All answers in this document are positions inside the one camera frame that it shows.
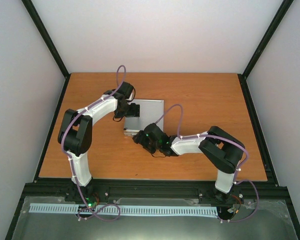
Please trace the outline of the aluminium poker case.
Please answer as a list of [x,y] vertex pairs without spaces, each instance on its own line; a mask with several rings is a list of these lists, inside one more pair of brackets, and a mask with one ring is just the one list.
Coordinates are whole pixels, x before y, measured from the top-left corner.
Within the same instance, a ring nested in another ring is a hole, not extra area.
[[127,137],[136,135],[146,126],[156,122],[164,114],[163,99],[134,99],[132,103],[140,105],[139,117],[125,117],[123,134]]

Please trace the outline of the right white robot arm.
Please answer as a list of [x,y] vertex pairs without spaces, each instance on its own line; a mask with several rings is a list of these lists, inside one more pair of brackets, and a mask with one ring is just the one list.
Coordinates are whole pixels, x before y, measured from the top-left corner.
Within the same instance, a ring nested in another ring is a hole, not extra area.
[[185,154],[204,154],[217,168],[217,179],[209,198],[226,203],[249,153],[244,144],[218,126],[194,135],[167,135],[156,123],[151,123],[132,137],[134,143],[141,145],[152,156],[156,151],[165,157],[178,157]]

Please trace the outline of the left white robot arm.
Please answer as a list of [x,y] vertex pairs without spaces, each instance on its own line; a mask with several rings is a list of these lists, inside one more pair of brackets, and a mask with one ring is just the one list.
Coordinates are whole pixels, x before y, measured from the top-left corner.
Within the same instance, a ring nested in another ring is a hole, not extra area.
[[132,103],[135,95],[136,89],[124,81],[116,89],[104,92],[98,100],[88,106],[65,111],[57,141],[68,157],[71,180],[79,185],[76,195],[82,201],[89,201],[94,195],[94,188],[88,185],[92,179],[88,164],[88,150],[92,144],[93,126],[112,112],[113,120],[116,122],[124,117],[139,117],[140,106]]

